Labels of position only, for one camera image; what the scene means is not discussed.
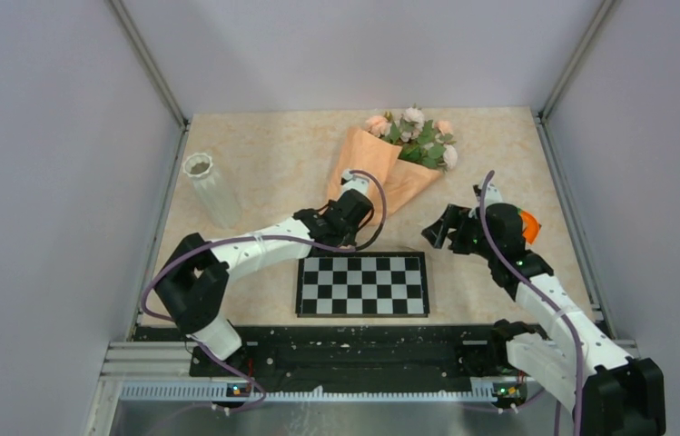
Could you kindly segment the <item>flower bouquet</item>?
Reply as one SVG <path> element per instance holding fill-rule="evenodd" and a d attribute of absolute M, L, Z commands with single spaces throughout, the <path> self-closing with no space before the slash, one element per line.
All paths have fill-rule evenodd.
<path fill-rule="evenodd" d="M 327 198 L 339 198 L 340 179 L 348 170 L 362 170 L 382 185 L 370 184 L 368 195 L 375 208 L 373 224 L 381 222 L 382 205 L 387 216 L 397 212 L 458 163 L 451 122 L 428 118 L 417 106 L 395 115 L 373 115 L 362 127 L 346 132 L 339 158 L 330 172 Z"/>

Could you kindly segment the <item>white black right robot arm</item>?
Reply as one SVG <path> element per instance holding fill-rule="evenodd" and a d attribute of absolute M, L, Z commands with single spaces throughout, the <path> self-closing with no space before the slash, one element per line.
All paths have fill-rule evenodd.
<path fill-rule="evenodd" d="M 518 369 L 535 379 L 569 411 L 576 435 L 665 434 L 661 369 L 617 345 L 574 303 L 529 247 L 539 231 L 531 213 L 509 203 L 450 204 L 421 234 L 434 248 L 485 259 L 494 283 L 535 318 L 536 328 L 494 324 L 487 349 L 494 372 Z"/>

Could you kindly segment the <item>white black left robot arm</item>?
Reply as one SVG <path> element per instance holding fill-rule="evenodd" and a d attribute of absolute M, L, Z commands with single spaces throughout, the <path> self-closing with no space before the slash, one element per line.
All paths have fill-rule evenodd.
<path fill-rule="evenodd" d="M 159 297 L 181 334 L 211 353 L 224 375 L 244 367 L 241 336 L 222 313 L 228 288 L 241 278 L 277 263 L 307 257 L 314 249 L 349 253 L 371 200 L 356 189 L 320 209 L 302 209 L 281 223 L 225 240 L 185 236 L 158 272 L 150 290 Z"/>

